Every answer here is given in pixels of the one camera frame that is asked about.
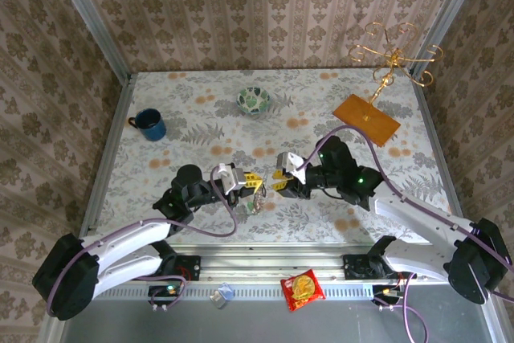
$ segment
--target gold metal stand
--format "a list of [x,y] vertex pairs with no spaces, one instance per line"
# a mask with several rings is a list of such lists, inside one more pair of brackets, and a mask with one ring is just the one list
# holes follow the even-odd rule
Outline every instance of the gold metal stand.
[[[380,29],[383,30],[387,47],[393,47],[387,33],[387,28],[379,22],[372,22],[366,25],[365,32],[372,36],[378,34]],[[380,96],[384,88],[394,83],[394,69],[399,68],[406,76],[409,77],[415,84],[425,87],[434,83],[434,77],[429,71],[422,73],[419,81],[415,80],[404,68],[406,63],[413,62],[436,62],[441,60],[444,56],[441,47],[431,44],[426,51],[434,55],[431,59],[411,59],[406,58],[403,51],[408,47],[418,36],[418,28],[408,22],[398,25],[398,33],[405,34],[408,32],[411,37],[403,47],[396,47],[395,49],[388,48],[385,52],[375,51],[367,46],[356,44],[350,47],[349,56],[354,62],[362,62],[365,58],[366,52],[371,52],[376,55],[385,57],[385,63],[373,71],[373,80],[379,84],[375,93],[365,101],[362,98],[352,94],[343,104],[341,104],[335,111],[334,116],[343,122],[357,126],[364,130],[371,140],[383,146],[398,130],[400,124],[387,114],[381,112],[373,106],[373,102]],[[383,76],[379,76],[378,72],[387,68],[388,72]]]

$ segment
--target blue mug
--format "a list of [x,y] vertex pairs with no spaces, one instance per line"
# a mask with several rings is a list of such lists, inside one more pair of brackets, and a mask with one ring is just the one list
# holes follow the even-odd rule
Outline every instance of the blue mug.
[[135,117],[131,116],[128,123],[139,129],[148,141],[159,141],[166,135],[164,121],[155,108],[141,110]]

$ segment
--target green mosaic bowl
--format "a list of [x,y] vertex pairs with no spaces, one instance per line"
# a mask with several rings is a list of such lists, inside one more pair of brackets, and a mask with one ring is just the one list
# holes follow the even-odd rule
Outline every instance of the green mosaic bowl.
[[263,88],[244,88],[238,94],[236,103],[246,114],[260,114],[269,108],[270,94]]

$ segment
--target floral tablecloth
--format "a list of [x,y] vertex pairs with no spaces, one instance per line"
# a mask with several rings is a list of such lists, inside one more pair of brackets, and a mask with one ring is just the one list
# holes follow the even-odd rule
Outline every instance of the floral tablecloth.
[[[267,177],[264,209],[252,214],[247,198],[237,207],[238,232],[215,239],[183,230],[172,243],[372,243],[382,235],[422,242],[405,227],[326,197],[320,191],[310,201],[280,197],[269,187],[274,181],[276,156],[285,150],[308,156],[318,139],[341,122],[332,111],[351,93],[370,96],[377,84],[369,69],[262,70],[140,73],[128,110],[157,108],[167,134],[146,141],[125,124],[98,231],[109,231],[160,213],[151,206],[169,188],[177,169],[194,163],[208,179],[220,162],[234,162],[245,171]],[[237,108],[238,92],[260,86],[272,97],[260,116],[245,116]],[[443,210],[449,210],[426,128],[410,81],[398,76],[376,106],[402,126],[378,156],[391,178],[408,192]],[[339,136],[360,165],[374,167],[362,138],[350,131]],[[232,228],[221,204],[204,206],[194,215],[196,227],[218,233]]]

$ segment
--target chip bag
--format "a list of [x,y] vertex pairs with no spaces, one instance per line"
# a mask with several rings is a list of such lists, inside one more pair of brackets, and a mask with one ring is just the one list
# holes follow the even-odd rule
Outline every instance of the chip bag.
[[325,298],[312,269],[301,275],[281,280],[280,283],[291,311],[296,311],[311,301]]

